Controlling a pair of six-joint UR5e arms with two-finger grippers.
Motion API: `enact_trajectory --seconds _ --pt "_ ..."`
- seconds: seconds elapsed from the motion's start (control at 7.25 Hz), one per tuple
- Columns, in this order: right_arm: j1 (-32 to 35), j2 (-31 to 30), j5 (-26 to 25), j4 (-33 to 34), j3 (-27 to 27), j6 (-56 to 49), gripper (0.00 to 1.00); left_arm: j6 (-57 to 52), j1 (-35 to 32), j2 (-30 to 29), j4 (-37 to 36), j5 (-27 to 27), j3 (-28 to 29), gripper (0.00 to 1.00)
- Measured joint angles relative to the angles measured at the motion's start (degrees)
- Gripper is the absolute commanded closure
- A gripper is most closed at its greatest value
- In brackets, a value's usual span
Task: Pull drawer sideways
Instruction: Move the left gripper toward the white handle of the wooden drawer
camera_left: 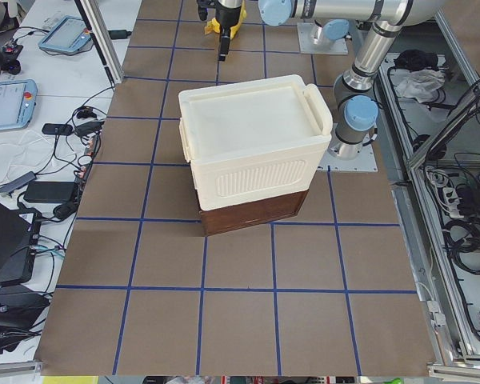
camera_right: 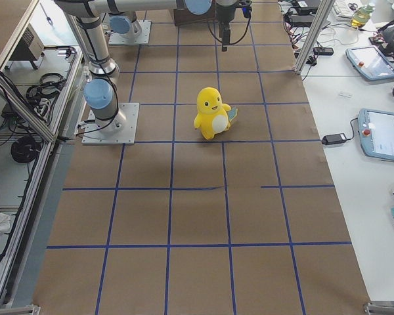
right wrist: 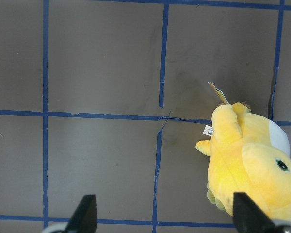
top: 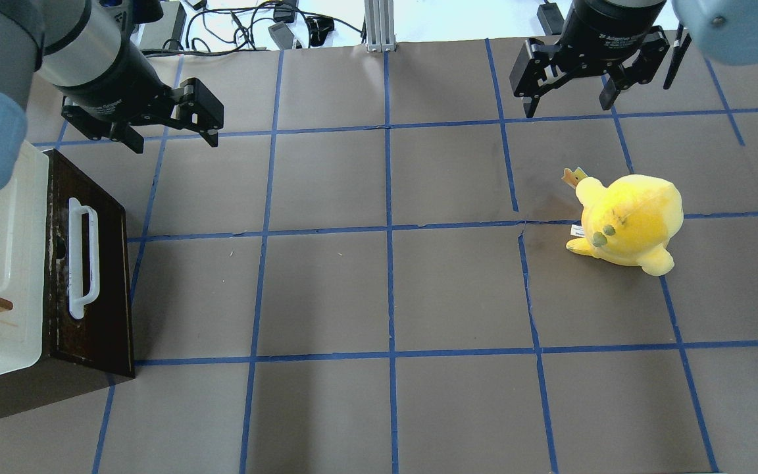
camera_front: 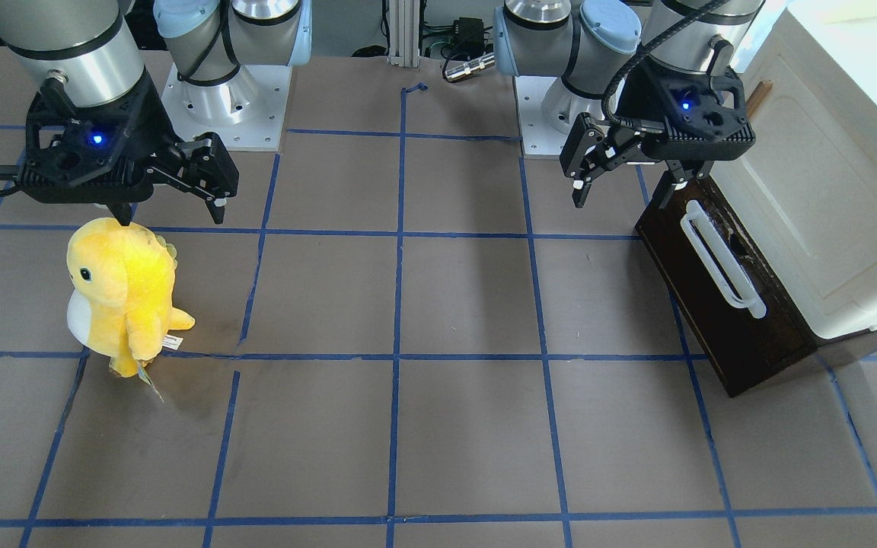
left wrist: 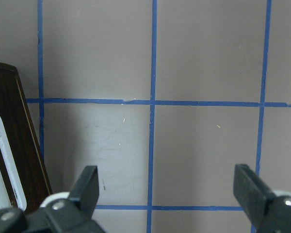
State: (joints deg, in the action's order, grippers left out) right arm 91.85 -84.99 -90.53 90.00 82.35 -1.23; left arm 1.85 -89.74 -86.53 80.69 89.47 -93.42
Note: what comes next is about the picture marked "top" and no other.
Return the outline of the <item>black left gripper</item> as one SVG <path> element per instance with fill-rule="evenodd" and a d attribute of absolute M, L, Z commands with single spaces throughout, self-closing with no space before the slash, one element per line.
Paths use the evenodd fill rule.
<path fill-rule="evenodd" d="M 218 146 L 224 126 L 224 105 L 201 79 L 186 79 L 172 89 L 130 40 L 98 78 L 60 91 L 69 99 L 61 116 L 85 138 L 107 138 L 136 154 L 143 153 L 144 138 L 130 124 L 193 131 L 211 147 Z"/>

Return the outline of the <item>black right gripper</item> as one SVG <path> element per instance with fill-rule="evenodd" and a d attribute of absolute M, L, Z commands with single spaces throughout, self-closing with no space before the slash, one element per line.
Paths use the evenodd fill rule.
<path fill-rule="evenodd" d="M 665 31 L 653 26 L 664 6 L 665 1 L 572 1 L 559 41 L 527 39 L 509 73 L 524 116 L 534 117 L 544 94 L 584 77 L 590 65 L 624 60 L 637 50 L 630 66 L 608 68 L 599 104 L 611 110 L 620 93 L 650 83 L 670 49 Z"/>

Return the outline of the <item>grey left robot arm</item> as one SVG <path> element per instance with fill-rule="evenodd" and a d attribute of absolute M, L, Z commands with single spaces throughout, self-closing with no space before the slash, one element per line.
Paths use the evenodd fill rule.
<path fill-rule="evenodd" d="M 161 125 L 217 146 L 222 102 L 197 78 L 175 89 L 160 81 L 130 39 L 162 17 L 159 1 L 0 1 L 0 189 L 27 135 L 35 75 L 63 94 L 61 116 L 87 139 L 141 153 L 138 127 Z"/>

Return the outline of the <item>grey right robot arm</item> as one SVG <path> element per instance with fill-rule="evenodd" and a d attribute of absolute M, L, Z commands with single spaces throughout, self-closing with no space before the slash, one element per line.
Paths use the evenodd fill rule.
<path fill-rule="evenodd" d="M 603 110 L 635 84 L 648 84 L 671 54 L 668 89 L 689 47 L 729 66 L 758 64 L 758 1 L 674 1 L 676 38 L 656 24 L 664 1 L 574 1 L 559 39 L 527 39 L 509 83 L 524 114 L 532 118 L 540 99 L 572 79 L 605 77 L 599 93 Z"/>

